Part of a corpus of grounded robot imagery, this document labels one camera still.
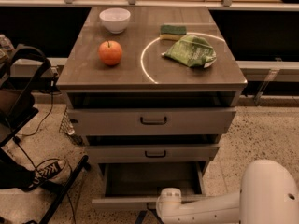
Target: drawer cabinet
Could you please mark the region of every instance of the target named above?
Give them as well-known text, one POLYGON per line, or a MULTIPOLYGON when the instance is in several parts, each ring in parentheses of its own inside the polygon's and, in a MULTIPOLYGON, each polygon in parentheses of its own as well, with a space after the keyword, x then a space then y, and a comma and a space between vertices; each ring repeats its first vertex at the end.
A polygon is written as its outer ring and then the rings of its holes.
POLYGON ((202 176, 247 81, 206 7, 125 7, 131 19, 118 35, 99 25, 105 8, 92 8, 57 83, 104 184, 94 207, 155 208, 169 187, 180 188, 185 202, 203 198, 202 176), (201 69, 163 58, 174 43, 158 39, 165 23, 205 38, 216 62, 201 69), (122 46, 116 66, 98 59, 105 40, 122 46))

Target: terrazzo floor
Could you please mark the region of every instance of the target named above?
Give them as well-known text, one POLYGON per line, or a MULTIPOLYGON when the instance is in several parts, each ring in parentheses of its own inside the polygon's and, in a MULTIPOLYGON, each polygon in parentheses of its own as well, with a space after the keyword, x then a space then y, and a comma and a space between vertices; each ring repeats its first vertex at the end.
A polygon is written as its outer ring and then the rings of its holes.
MULTIPOLYGON (((50 104, 36 101, 39 113, 20 133, 36 130, 38 123, 50 111, 50 104)), ((48 158, 68 159, 72 168, 84 155, 84 147, 75 145, 60 126, 65 111, 64 104, 54 104, 50 115, 38 132, 29 137, 21 136, 21 146, 39 164, 48 158)), ((259 106, 252 98, 241 97, 236 107, 234 121, 220 141, 220 149, 204 175, 206 196, 215 196, 239 190, 247 165, 254 160, 277 161, 289 170, 299 185, 299 98, 263 97, 259 106)), ((20 149, 9 142, 3 149, 19 164, 30 167, 20 149)), ((82 171, 58 207, 50 223, 113 224, 135 223, 138 212, 98 212, 93 209, 92 198, 102 191, 102 181, 94 163, 92 169, 82 171), (72 212, 70 202, 75 210, 72 212)), ((0 190, 0 216, 8 223, 21 224, 29 220, 38 222, 50 206, 53 195, 38 188, 24 193, 18 189, 0 190)), ((143 223, 159 223, 148 212, 143 223)))

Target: wooden top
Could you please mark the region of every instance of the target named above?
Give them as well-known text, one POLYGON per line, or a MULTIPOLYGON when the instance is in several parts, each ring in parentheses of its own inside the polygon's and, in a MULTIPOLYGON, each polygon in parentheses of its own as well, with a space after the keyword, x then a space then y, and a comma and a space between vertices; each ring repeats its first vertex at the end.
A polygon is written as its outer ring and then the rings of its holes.
POLYGON ((115 35, 102 26, 93 7, 57 85, 62 90, 196 89, 240 90, 247 81, 206 7, 125 7, 131 12, 127 29, 115 35), (163 58, 175 41, 160 40, 162 24, 185 25, 187 32, 204 37, 216 50, 217 61, 207 69, 189 68, 163 58), (99 45, 119 42, 121 62, 109 67, 98 57, 99 45))

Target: plastic bag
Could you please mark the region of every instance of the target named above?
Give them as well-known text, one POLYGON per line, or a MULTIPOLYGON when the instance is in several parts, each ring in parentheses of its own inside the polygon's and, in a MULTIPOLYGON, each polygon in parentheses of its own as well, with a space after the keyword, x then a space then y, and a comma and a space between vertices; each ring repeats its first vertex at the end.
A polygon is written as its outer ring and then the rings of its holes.
POLYGON ((216 61, 216 52, 203 38, 185 35, 162 54, 188 67, 207 68, 216 61))

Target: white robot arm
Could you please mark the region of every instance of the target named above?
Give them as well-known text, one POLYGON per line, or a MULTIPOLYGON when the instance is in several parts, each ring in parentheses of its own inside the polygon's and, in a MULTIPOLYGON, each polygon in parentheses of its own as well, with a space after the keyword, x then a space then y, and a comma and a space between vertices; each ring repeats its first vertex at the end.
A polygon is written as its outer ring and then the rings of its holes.
POLYGON ((241 190, 222 196, 181 203, 179 189, 163 189, 156 203, 163 223, 298 224, 298 188, 280 164, 252 162, 241 182, 241 190))

